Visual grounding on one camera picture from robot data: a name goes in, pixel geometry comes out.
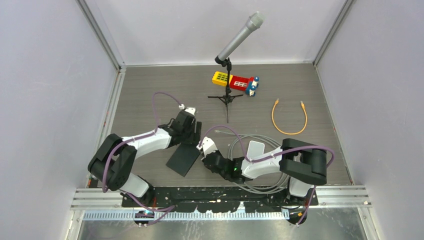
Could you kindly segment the black network switch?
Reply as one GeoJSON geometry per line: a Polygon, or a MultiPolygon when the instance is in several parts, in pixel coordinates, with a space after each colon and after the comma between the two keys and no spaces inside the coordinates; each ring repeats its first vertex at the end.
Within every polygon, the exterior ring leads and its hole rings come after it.
{"type": "Polygon", "coordinates": [[[196,144],[182,143],[171,155],[166,166],[180,176],[185,177],[199,155],[200,151],[197,149],[196,144]]]}

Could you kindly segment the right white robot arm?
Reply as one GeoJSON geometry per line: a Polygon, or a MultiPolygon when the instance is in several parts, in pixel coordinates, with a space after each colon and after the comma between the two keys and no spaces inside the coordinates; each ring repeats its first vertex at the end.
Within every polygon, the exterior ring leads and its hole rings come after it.
{"type": "Polygon", "coordinates": [[[327,184],[327,154],[334,151],[325,146],[286,138],[280,147],[255,157],[223,157],[215,142],[205,137],[196,147],[202,155],[204,166],[223,179],[244,184],[263,175],[281,172],[286,174],[288,189],[285,198],[291,205],[299,205],[312,186],[327,184]]]}

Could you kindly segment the white network switch box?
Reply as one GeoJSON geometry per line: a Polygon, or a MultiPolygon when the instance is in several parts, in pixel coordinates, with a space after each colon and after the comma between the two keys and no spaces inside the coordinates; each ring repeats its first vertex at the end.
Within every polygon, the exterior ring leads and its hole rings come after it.
{"type": "Polygon", "coordinates": [[[264,153],[265,144],[255,140],[251,140],[248,144],[246,156],[248,159],[252,160],[255,157],[258,157],[264,153]]]}

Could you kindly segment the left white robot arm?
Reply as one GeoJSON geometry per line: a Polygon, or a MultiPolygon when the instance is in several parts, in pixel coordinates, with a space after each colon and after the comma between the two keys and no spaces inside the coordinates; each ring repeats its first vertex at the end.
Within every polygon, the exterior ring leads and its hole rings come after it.
{"type": "Polygon", "coordinates": [[[176,171],[187,172],[199,156],[196,148],[202,123],[195,118],[196,109],[181,110],[168,124],[143,134],[120,137],[114,133],[103,141],[87,169],[111,191],[134,196],[141,207],[153,202],[152,185],[132,173],[134,161],[151,152],[176,147],[169,163],[176,171]]]}

